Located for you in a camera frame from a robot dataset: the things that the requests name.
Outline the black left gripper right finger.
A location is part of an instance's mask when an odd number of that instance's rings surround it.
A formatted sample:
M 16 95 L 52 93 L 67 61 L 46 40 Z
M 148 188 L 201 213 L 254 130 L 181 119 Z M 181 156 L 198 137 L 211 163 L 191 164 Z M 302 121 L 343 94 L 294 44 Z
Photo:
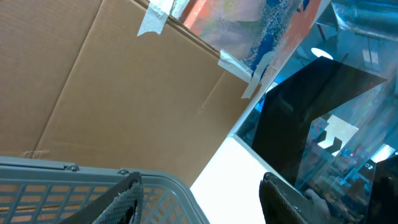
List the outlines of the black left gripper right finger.
M 326 202 L 302 195 L 271 172 L 266 172 L 261 180 L 259 200 L 266 224 L 330 222 Z

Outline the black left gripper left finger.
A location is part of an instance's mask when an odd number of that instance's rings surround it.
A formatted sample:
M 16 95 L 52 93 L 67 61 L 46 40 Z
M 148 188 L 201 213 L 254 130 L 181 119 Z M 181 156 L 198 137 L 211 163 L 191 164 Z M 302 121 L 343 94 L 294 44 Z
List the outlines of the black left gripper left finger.
M 141 172 L 131 172 L 96 200 L 62 223 L 140 224 L 144 201 Z

